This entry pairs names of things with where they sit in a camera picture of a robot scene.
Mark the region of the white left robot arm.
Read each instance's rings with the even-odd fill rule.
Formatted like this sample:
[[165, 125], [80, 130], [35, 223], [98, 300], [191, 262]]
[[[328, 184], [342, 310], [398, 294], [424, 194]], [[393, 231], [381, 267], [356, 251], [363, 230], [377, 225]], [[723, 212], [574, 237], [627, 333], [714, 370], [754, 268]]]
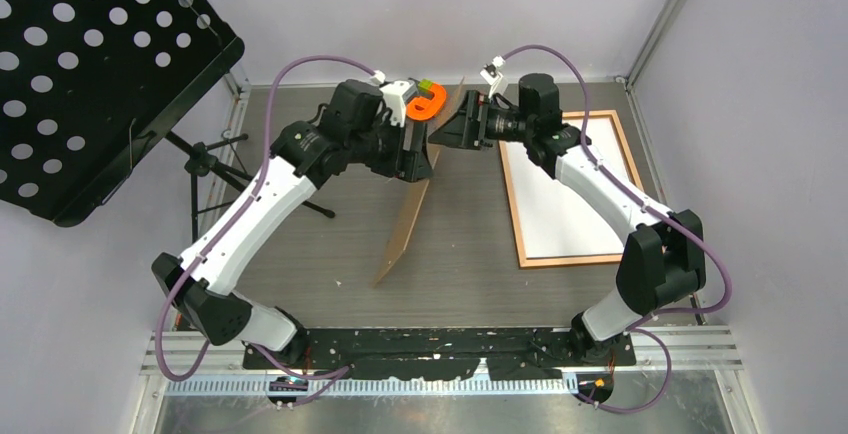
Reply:
[[427, 123], [446, 99], [427, 80], [340, 83], [317, 119], [281, 131], [261, 170], [202, 238], [155, 259], [153, 274], [172, 305], [212, 345], [260, 344], [280, 366], [298, 366], [307, 352], [298, 324], [236, 293], [239, 278], [282, 221], [349, 165], [406, 182], [430, 177]]

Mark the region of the brown cardboard backing board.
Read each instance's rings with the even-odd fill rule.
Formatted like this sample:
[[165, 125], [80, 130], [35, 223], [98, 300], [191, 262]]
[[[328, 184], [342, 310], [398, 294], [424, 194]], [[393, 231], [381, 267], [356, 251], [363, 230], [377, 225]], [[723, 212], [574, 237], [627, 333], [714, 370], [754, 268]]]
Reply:
[[[465, 81], [466, 78], [462, 77], [459, 84], [450, 93], [447, 107], [444, 107], [442, 109], [443, 112], [441, 112], [438, 116], [440, 119], [443, 117], [446, 119], [447, 111], [449, 109], [456, 108], [456, 103], [460, 101], [460, 95], [464, 91]], [[428, 152], [431, 155], [431, 162], [434, 167], [438, 163], [441, 151], [442, 146], [428, 146]], [[392, 268], [398, 264], [400, 259], [406, 253], [430, 182], [431, 179], [425, 179], [420, 182], [409, 184], [402, 207], [398, 213], [397, 221], [384, 250], [381, 266], [371, 282], [372, 288], [377, 287], [377, 285], [389, 274]]]

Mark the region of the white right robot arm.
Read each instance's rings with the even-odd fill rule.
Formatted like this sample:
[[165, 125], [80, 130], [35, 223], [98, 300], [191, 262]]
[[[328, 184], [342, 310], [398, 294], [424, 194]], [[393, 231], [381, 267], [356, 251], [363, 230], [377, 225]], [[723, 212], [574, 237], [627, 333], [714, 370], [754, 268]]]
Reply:
[[522, 76], [517, 102], [467, 92], [429, 140], [466, 150], [522, 144], [534, 165], [586, 201], [622, 241], [614, 289], [571, 321], [566, 346], [575, 361], [598, 363], [638, 322], [705, 286], [700, 218], [672, 211], [608, 171], [584, 130], [564, 121], [550, 75]]

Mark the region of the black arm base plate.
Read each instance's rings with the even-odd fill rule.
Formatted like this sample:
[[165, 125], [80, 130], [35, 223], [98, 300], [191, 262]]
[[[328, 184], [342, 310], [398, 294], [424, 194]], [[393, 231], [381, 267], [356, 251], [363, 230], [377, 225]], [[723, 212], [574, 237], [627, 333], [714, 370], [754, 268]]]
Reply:
[[561, 368], [606, 372], [636, 364], [629, 337], [577, 349], [566, 329], [550, 327], [311, 328], [295, 353], [275, 358], [298, 371], [347, 366], [354, 380], [466, 380], [481, 365], [496, 380], [544, 380]]

